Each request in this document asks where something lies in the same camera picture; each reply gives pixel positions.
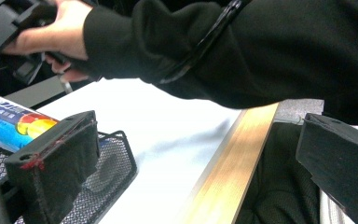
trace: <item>black mesh organizer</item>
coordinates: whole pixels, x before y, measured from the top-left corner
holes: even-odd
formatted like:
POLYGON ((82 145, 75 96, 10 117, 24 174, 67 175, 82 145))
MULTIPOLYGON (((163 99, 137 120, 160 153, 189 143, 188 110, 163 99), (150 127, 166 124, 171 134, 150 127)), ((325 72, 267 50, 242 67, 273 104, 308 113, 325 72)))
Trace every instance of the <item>black mesh organizer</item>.
MULTIPOLYGON (((95 223, 120 197, 137 173, 129 142, 122 131, 99 133, 97 171, 83 183, 71 212, 62 223, 95 223)), ((0 148, 0 179, 6 176, 4 160, 11 153, 0 148)), ((20 217, 15 223, 24 223, 20 217)))

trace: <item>black sweatshirt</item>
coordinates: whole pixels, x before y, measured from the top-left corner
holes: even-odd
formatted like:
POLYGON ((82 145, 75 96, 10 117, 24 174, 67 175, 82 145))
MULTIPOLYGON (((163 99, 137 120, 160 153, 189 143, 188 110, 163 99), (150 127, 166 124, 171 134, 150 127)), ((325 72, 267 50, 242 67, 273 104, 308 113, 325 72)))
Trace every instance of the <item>black sweatshirt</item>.
POLYGON ((327 115, 358 124, 358 0, 254 0, 193 69, 159 84, 222 10, 204 2, 170 12, 141 0, 124 17, 96 7, 84 27, 89 75, 138 77, 176 97, 232 108, 324 99, 327 115))

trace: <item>white table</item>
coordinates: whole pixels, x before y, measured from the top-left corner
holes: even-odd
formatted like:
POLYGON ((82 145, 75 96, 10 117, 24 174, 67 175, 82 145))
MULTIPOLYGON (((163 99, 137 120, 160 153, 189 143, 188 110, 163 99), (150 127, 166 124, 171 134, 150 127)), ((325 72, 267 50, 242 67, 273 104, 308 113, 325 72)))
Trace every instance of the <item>white table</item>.
POLYGON ((88 110, 95 110, 100 132, 125 132, 139 170, 101 224, 179 220, 241 113, 178 99, 138 79, 101 80, 38 109, 55 119, 88 110))

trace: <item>person's leg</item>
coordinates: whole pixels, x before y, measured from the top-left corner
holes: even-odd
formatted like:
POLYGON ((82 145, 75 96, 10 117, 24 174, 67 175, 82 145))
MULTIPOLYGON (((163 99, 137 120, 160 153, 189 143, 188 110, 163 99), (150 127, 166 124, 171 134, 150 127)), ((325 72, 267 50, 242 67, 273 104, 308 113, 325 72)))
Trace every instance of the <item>person's leg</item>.
POLYGON ((236 223, 319 223, 319 189, 296 161, 301 126, 274 123, 236 223))

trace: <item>person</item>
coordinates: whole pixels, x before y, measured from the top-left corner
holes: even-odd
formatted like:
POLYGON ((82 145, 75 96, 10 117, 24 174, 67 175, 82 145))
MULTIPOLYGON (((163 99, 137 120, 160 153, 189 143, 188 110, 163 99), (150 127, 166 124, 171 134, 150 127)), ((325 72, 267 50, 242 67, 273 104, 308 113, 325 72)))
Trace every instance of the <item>person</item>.
MULTIPOLYGON (((47 62, 67 81, 140 78, 175 97, 231 108, 322 99, 325 114, 358 124, 358 1, 246 2, 197 63, 168 81, 218 21, 218 4, 170 11, 141 0, 131 15, 76 0, 56 4, 55 22, 24 30, 5 53, 57 51, 69 61, 47 62)), ((320 191, 295 158, 299 135, 298 125, 272 126, 237 223, 324 220, 320 191)))

